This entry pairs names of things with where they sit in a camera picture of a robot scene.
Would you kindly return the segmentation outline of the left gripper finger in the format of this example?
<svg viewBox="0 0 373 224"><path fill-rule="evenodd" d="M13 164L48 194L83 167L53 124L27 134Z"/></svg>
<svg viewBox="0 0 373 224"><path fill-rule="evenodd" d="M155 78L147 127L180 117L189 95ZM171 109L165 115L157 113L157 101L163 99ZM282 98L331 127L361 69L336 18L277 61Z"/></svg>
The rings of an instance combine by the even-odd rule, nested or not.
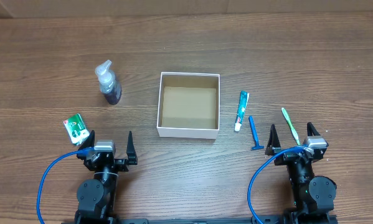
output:
<svg viewBox="0 0 373 224"><path fill-rule="evenodd" d="M133 143L133 135L131 131L129 131L129 134L128 134L126 154L128 156L128 159L137 159L135 146Z"/></svg>
<svg viewBox="0 0 373 224"><path fill-rule="evenodd" d="M95 131L90 131L90 135L84 140L78 150L82 150L89 147L94 147L95 145Z"/></svg>

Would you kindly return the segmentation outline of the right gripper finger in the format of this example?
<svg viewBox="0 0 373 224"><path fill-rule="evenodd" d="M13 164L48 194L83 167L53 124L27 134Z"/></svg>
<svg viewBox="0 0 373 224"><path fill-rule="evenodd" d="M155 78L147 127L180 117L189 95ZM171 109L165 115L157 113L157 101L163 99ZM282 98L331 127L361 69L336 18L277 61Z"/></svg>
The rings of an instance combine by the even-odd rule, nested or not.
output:
<svg viewBox="0 0 373 224"><path fill-rule="evenodd" d="M308 136L319 136L320 133L316 130L312 122L307 123L307 135Z"/></svg>
<svg viewBox="0 0 373 224"><path fill-rule="evenodd" d="M266 149L281 149L280 141L274 124L270 127L270 136Z"/></svg>

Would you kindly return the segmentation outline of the green white soap packet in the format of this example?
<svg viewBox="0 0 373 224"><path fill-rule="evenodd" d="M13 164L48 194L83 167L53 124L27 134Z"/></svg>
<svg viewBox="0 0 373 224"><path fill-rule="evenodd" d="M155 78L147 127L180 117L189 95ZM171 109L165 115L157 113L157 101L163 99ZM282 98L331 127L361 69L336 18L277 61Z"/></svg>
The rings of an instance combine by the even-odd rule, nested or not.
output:
<svg viewBox="0 0 373 224"><path fill-rule="evenodd" d="M64 120L63 124L68 132L72 144L76 146L81 145L90 135L90 132L79 113Z"/></svg>

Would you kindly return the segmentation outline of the clear pump bottle dark liquid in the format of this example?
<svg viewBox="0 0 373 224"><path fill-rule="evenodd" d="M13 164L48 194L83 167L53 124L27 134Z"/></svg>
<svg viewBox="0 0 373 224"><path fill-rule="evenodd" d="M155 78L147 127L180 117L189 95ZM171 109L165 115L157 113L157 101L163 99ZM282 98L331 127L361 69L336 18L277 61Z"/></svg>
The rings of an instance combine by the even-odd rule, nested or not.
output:
<svg viewBox="0 0 373 224"><path fill-rule="evenodd" d="M110 69L111 60L107 60L95 69L100 91L111 105L116 105L121 98L121 85L113 70Z"/></svg>

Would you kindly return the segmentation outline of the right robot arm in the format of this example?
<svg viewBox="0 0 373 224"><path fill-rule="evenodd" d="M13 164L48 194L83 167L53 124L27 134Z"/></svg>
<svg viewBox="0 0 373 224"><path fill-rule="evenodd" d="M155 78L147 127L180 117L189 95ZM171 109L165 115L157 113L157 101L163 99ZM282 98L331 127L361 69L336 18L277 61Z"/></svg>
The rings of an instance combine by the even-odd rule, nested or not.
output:
<svg viewBox="0 0 373 224"><path fill-rule="evenodd" d="M308 150L285 152L275 125L270 128L265 154L282 153L274 160L274 165L287 167L295 201L295 206L286 209L278 220L280 223L337 223L336 217L329 214L334 209L337 185L328 177L315 175L312 168L312 163L324 157L329 144L312 123L307 124L307 132L303 145Z"/></svg>

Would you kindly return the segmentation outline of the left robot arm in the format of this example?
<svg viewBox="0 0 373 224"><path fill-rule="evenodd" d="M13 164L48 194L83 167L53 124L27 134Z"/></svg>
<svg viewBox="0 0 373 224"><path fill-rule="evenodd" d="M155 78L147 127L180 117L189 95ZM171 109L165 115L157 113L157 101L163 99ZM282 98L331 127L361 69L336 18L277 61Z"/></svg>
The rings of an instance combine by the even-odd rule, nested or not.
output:
<svg viewBox="0 0 373 224"><path fill-rule="evenodd" d="M92 131L77 151L77 158L93 172L93 178L84 180L77 190L78 209L75 223L120 223L114 213L117 180L120 172L128 172L129 166L138 163L132 132L128 134L127 158L115 157L112 140L95 142Z"/></svg>

